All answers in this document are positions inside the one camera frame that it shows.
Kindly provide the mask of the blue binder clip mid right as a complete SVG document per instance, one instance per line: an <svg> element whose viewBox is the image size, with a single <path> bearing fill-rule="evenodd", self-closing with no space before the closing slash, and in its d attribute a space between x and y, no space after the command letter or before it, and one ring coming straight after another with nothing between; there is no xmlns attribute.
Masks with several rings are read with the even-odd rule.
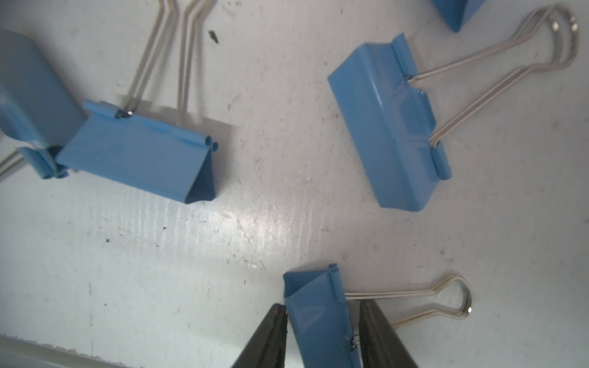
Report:
<svg viewBox="0 0 589 368"><path fill-rule="evenodd" d="M414 82L518 46L543 24L552 29L550 61L515 68L446 124L437 126L427 94L413 87ZM328 82L380 207L422 210L437 184L452 176L443 138L523 78L569 67L579 44L575 14L558 2L531 11L505 41L425 72L418 72L403 33L390 43L359 46Z"/></svg>

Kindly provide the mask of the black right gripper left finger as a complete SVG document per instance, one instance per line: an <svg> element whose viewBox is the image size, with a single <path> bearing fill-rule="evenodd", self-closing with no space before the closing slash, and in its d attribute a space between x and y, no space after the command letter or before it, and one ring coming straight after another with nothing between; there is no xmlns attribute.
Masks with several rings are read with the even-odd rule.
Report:
<svg viewBox="0 0 589 368"><path fill-rule="evenodd" d="M283 368L288 333L286 306L274 304L262 319L233 368Z"/></svg>

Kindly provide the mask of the blue binder clip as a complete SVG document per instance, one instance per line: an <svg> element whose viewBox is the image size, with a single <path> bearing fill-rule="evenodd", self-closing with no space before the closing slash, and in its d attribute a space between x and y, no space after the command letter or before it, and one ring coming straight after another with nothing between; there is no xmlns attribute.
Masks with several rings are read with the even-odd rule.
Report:
<svg viewBox="0 0 589 368"><path fill-rule="evenodd" d="M459 32L481 8L485 0L432 0L431 2L449 28Z"/></svg>
<svg viewBox="0 0 589 368"><path fill-rule="evenodd" d="M39 47L25 35L1 30L1 131L27 143L1 161L4 176L27 163L42 179L64 178L60 151L87 115Z"/></svg>
<svg viewBox="0 0 589 368"><path fill-rule="evenodd" d="M459 309L450 311L435 307L400 320L387 320L395 332L436 316L463 320L472 312L472 289L458 274L449 274L425 290L365 293L345 292L336 264L320 271L288 272L283 279L286 310L306 367L363 367L359 320L360 302L364 300L428 297L454 283L460 285L463 303Z"/></svg>

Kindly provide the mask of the blue binder clip centre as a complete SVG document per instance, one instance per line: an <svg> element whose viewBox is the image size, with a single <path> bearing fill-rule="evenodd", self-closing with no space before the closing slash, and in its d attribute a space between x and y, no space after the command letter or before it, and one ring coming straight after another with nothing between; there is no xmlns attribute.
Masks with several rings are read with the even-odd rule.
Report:
<svg viewBox="0 0 589 368"><path fill-rule="evenodd" d="M449 28L459 32L481 8L485 0L432 0L431 2Z"/></svg>

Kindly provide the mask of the blue binder clip low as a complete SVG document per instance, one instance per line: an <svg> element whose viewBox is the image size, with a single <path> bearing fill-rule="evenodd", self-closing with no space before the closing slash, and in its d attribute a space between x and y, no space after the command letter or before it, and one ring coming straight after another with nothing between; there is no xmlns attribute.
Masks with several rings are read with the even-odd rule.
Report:
<svg viewBox="0 0 589 368"><path fill-rule="evenodd" d="M130 89L120 106L85 101L88 118L57 156L59 164L185 204L216 197L211 136L184 127L187 118L197 22L207 1L192 1L181 12L161 1ZM175 125L137 114L153 68L181 27Z"/></svg>

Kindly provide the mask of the aluminium front rail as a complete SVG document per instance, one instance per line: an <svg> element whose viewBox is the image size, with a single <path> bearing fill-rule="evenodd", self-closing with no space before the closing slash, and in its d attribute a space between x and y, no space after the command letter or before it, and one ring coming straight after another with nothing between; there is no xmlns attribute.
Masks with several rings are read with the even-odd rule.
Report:
<svg viewBox="0 0 589 368"><path fill-rule="evenodd" d="M119 365L1 336L1 367L119 367Z"/></svg>

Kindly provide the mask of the blue binder clip lower left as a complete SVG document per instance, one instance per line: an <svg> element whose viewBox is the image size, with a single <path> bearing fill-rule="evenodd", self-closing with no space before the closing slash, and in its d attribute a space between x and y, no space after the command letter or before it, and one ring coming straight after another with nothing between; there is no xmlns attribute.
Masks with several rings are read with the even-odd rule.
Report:
<svg viewBox="0 0 589 368"><path fill-rule="evenodd" d="M27 143L1 161L4 176L27 163L42 179L64 178L60 151L87 115L39 47L25 35L1 30L1 131Z"/></svg>

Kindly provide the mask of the blue binder clip bottom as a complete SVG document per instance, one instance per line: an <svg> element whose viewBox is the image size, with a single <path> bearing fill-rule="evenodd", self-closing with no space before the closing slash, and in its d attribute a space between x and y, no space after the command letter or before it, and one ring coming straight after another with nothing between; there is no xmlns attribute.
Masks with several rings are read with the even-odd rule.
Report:
<svg viewBox="0 0 589 368"><path fill-rule="evenodd" d="M463 320L472 312L472 289L458 274L449 274L425 290L365 293L345 292L336 264L320 271L288 272L283 279L286 310L306 367L363 367L359 320L360 302L364 300L428 297L454 283L460 285L463 303L459 309L450 311L435 307L400 320L387 320L395 332L436 316Z"/></svg>

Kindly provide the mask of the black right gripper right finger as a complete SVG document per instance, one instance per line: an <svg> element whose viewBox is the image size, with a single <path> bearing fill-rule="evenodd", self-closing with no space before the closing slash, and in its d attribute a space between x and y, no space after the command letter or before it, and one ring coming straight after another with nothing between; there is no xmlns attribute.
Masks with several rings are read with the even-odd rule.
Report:
<svg viewBox="0 0 589 368"><path fill-rule="evenodd" d="M360 351L363 367L418 368L374 300L360 302Z"/></svg>

